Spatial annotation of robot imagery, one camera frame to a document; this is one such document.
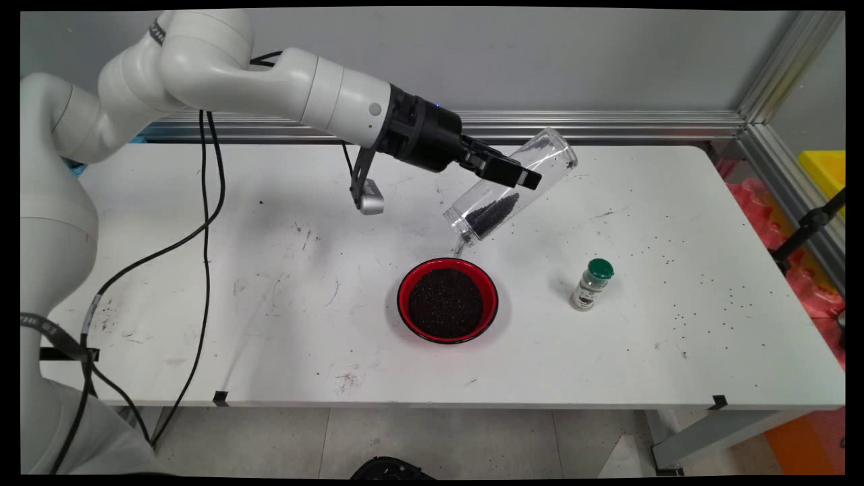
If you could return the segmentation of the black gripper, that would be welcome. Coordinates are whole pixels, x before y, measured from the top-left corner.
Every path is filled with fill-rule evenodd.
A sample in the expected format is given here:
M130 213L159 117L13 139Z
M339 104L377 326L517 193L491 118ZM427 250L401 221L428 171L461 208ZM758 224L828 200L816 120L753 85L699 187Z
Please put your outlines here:
M434 173L459 162L478 178L509 188L536 190L542 181L541 174L482 140L465 135L464 141L459 115L391 85L385 120L375 141L376 152Z

